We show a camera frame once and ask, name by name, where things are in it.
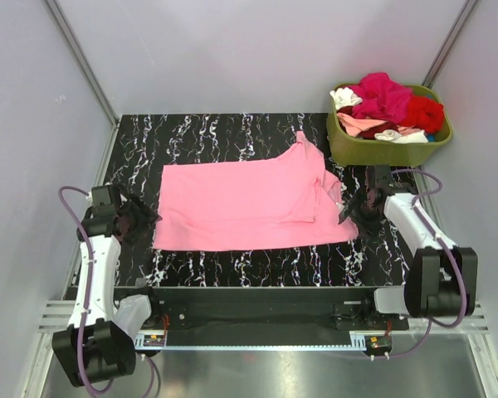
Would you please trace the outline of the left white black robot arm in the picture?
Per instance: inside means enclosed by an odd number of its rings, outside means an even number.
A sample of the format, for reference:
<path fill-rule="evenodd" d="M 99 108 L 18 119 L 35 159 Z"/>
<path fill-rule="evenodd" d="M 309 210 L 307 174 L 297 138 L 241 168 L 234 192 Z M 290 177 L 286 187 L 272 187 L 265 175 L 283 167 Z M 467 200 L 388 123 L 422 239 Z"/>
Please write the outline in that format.
<path fill-rule="evenodd" d="M 132 245 L 159 221 L 159 215 L 120 184 L 93 187 L 83 217 L 73 216 L 80 242 L 81 269 L 76 301 L 66 328 L 55 332 L 51 348 L 74 387 L 92 397 L 98 388 L 134 373 L 135 339 L 143 328 L 164 321 L 150 287 L 116 299 L 115 271 L 122 246 Z"/>

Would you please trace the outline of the right aluminium frame post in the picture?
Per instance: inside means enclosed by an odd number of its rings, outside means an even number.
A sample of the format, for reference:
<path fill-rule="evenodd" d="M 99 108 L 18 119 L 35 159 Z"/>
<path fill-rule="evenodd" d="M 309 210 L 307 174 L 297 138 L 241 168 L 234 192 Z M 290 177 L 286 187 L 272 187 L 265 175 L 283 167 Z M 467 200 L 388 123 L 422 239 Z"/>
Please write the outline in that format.
<path fill-rule="evenodd" d="M 447 63 L 451 53 L 455 49 L 458 40 L 466 29 L 466 26 L 471 21 L 476 9 L 481 4 L 481 0 L 466 0 L 459 13 L 456 16 L 456 19 L 452 23 L 451 28 L 449 29 L 443 43 L 441 44 L 437 54 L 430 65 L 422 84 L 429 89 L 431 89 L 435 82 L 437 81 L 438 76 L 441 74 L 443 67 Z"/>

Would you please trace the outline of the left small circuit board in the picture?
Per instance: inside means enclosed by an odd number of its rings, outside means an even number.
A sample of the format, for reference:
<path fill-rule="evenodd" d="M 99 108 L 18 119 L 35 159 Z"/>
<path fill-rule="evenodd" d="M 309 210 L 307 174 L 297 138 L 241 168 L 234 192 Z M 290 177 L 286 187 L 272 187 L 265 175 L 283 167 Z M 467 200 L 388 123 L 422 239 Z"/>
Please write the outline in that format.
<path fill-rule="evenodd" d="M 163 334 L 146 334 L 144 336 L 145 347 L 164 347 L 166 344 L 166 336 Z"/>

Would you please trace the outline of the small circuit board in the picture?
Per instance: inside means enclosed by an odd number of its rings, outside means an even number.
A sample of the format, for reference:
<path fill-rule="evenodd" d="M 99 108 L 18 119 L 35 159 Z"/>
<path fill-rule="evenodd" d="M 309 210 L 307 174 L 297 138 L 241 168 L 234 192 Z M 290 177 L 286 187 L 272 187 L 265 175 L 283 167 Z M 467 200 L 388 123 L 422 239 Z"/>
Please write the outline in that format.
<path fill-rule="evenodd" d="M 368 337 L 367 347 L 372 349 L 382 349 L 383 347 L 390 348 L 393 345 L 393 340 L 389 335 L 371 336 Z"/>
<path fill-rule="evenodd" d="M 163 334 L 146 334 L 144 336 L 145 347 L 164 347 L 166 344 L 166 336 Z"/>

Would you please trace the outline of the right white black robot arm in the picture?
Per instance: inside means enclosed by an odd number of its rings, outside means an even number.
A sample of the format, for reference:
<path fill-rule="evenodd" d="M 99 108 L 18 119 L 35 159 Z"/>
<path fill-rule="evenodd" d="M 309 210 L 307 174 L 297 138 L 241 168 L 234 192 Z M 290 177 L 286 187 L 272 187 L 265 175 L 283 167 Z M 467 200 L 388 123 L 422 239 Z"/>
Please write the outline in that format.
<path fill-rule="evenodd" d="M 394 176 L 405 169 L 388 165 L 368 166 L 365 187 L 344 205 L 339 223 L 352 221 L 359 235 L 372 239 L 384 220 L 392 223 L 405 240 L 413 262 L 403 291 L 404 317 L 426 318 L 442 328 L 455 328 L 474 312 L 478 255 L 470 247 L 451 240 L 432 220 L 421 199 L 438 193 L 441 181 L 417 170 L 437 183 L 431 192 L 416 192 Z"/>

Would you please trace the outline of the right small circuit board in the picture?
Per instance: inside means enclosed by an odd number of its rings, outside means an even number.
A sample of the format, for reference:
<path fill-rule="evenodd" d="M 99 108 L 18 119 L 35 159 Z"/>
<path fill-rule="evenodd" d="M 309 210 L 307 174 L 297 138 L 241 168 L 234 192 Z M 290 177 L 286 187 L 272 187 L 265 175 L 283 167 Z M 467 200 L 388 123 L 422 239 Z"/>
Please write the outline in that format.
<path fill-rule="evenodd" d="M 372 349 L 382 349 L 383 347 L 390 348 L 393 345 L 393 340 L 389 335 L 371 336 L 368 337 L 367 347 Z"/>

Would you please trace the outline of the dark red t shirt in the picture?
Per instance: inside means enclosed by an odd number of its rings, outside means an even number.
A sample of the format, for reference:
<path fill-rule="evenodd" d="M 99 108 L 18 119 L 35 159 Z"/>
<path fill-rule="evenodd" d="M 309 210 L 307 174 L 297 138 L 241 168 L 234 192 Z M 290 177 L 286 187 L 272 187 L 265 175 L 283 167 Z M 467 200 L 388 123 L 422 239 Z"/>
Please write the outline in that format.
<path fill-rule="evenodd" d="M 336 113 L 341 112 L 341 113 L 345 113 L 345 114 L 352 116 L 352 110 L 353 110 L 353 107 L 345 107 L 345 108 L 342 108 L 340 110 L 337 110 Z M 385 121 L 385 124 L 368 129 L 368 130 L 360 133 L 357 137 L 353 137 L 353 138 L 374 139 L 374 135 L 376 133 L 382 133 L 386 129 L 393 129 L 393 130 L 398 131 L 398 126 L 393 122 Z"/>

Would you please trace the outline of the magenta t shirt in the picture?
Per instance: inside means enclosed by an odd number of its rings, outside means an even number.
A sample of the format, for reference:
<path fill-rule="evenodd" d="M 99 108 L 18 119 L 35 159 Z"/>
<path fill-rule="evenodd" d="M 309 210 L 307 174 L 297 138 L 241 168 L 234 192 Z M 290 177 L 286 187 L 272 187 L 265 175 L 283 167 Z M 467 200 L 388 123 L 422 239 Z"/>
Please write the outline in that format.
<path fill-rule="evenodd" d="M 385 72 L 366 75 L 349 87 L 362 102 L 353 107 L 356 119 L 379 119 L 399 124 L 406 116 L 413 91 L 393 81 Z"/>

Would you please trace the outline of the left aluminium frame post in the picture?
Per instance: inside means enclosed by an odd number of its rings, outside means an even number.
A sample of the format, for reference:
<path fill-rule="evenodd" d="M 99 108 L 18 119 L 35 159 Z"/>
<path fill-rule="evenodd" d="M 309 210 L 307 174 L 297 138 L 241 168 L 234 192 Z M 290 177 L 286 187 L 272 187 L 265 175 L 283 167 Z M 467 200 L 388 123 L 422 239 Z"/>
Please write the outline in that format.
<path fill-rule="evenodd" d="M 90 62 L 87 60 L 85 52 L 83 51 L 81 44 L 61 7 L 61 4 L 57 0 L 42 0 L 42 3 L 50 13 L 51 18 L 62 35 L 67 48 L 78 65 L 86 84 L 89 86 L 90 91 L 95 96 L 98 105 L 101 107 L 105 117 L 114 129 L 117 126 L 120 117 L 114 111 L 107 95 L 100 85 L 99 80 L 95 76 L 95 72 L 93 71 Z"/>

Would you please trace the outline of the light pink t shirt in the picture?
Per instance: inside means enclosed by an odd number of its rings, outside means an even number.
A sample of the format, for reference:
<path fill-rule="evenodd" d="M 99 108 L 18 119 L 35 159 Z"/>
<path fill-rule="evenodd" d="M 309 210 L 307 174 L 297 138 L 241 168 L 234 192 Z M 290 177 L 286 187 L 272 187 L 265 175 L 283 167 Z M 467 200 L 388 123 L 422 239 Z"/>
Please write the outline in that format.
<path fill-rule="evenodd" d="M 323 153 L 297 132 L 276 158 L 164 166 L 153 248 L 272 250 L 353 240 L 339 221 L 341 182 Z"/>

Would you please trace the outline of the cream white t shirt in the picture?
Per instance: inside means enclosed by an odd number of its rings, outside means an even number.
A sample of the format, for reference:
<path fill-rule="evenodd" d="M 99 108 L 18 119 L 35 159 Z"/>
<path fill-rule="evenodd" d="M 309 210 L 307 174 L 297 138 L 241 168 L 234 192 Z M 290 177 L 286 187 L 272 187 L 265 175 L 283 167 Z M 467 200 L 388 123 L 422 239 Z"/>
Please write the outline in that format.
<path fill-rule="evenodd" d="M 404 129 L 397 131 L 393 129 L 386 129 L 382 133 L 376 133 L 374 138 L 377 141 L 408 144 L 408 143 L 427 143 L 428 138 L 423 129 Z"/>

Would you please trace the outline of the olive green laundry basket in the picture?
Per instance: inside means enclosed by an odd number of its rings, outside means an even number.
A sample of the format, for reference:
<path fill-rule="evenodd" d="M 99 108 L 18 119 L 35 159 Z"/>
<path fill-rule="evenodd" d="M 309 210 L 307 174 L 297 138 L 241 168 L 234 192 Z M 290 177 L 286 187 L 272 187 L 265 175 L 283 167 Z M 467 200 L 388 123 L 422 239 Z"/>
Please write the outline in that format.
<path fill-rule="evenodd" d="M 450 143 L 452 126 L 447 116 L 442 128 L 428 143 L 388 143 L 349 136 L 339 124 L 334 101 L 326 121 L 327 137 L 332 158 L 341 166 L 389 166 L 418 167 L 423 165 L 439 148 Z"/>

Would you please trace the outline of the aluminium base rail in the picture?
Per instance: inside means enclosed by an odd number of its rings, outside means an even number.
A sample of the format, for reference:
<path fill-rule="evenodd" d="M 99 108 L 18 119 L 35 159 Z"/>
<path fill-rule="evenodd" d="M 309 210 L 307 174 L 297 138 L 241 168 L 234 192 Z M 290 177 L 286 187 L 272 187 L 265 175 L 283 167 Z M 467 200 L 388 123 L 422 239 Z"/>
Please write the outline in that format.
<path fill-rule="evenodd" d="M 140 352 L 304 351 L 366 352 L 381 355 L 396 337 L 484 334 L 481 306 L 463 318 L 435 312 L 415 318 L 403 306 L 375 307 L 358 300 L 337 303 L 253 302 L 227 305 L 214 301 L 160 304 L 164 319 L 136 333 Z"/>

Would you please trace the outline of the peach t shirt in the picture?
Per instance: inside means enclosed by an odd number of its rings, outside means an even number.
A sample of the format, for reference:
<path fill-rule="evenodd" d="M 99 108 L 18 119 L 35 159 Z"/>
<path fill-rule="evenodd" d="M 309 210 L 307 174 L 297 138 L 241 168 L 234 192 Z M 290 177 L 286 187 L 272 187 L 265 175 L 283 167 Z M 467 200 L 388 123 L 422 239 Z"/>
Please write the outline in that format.
<path fill-rule="evenodd" d="M 338 121 L 344 127 L 345 132 L 351 137 L 357 137 L 360 133 L 385 124 L 384 120 L 379 119 L 356 119 L 348 114 L 338 112 Z"/>

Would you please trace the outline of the aluminium frame post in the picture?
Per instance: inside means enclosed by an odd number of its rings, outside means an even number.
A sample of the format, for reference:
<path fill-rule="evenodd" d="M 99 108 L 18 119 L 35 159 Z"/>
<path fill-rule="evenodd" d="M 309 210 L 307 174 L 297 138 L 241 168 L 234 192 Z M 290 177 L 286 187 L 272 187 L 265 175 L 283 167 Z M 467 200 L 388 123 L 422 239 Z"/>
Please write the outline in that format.
<path fill-rule="evenodd" d="M 431 89 L 435 82 L 437 81 L 438 76 L 441 74 L 443 67 L 447 63 L 451 53 L 455 49 L 458 40 L 466 29 L 466 26 L 471 21 L 476 9 L 481 4 L 481 0 L 466 0 L 459 13 L 456 16 L 456 19 L 452 23 L 451 28 L 449 29 L 443 43 L 441 44 L 437 54 L 430 65 L 422 84 L 429 89 Z"/>
<path fill-rule="evenodd" d="M 51 18 L 62 35 L 67 48 L 78 65 L 86 84 L 89 86 L 90 91 L 95 96 L 98 105 L 101 107 L 105 117 L 114 129 L 117 126 L 120 117 L 114 111 L 107 95 L 100 85 L 99 80 L 95 76 L 95 72 L 93 71 L 90 62 L 87 60 L 85 52 L 83 51 L 81 44 L 61 7 L 61 4 L 57 0 L 42 0 L 42 3 L 50 13 Z"/>

